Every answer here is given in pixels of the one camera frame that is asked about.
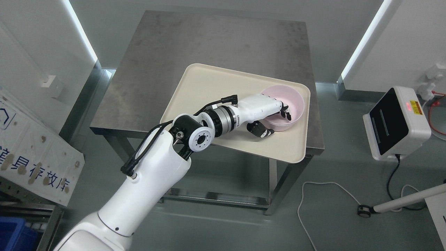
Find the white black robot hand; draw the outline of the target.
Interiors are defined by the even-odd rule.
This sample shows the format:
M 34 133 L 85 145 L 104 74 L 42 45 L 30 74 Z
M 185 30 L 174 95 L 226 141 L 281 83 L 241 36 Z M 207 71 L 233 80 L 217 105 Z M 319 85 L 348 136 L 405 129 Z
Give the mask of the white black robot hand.
M 290 107 L 284 102 L 255 94 L 240 100 L 237 106 L 233 106 L 235 114 L 234 129 L 243 123 L 247 123 L 247 130 L 258 138 L 266 138 L 274 133 L 274 130 L 266 128 L 261 122 L 268 116 L 280 113 L 283 118 L 291 121 Z

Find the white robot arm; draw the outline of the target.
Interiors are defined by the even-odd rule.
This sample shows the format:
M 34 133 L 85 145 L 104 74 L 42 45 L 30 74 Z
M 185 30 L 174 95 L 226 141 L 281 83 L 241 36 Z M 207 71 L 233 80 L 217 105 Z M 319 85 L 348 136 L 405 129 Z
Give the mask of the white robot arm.
M 191 166 L 191 154 L 234 128 L 237 95 L 221 98 L 196 114 L 182 114 L 150 130 L 121 167 L 124 183 L 97 212 L 83 218 L 56 245 L 56 251 L 127 251 L 150 210 Z

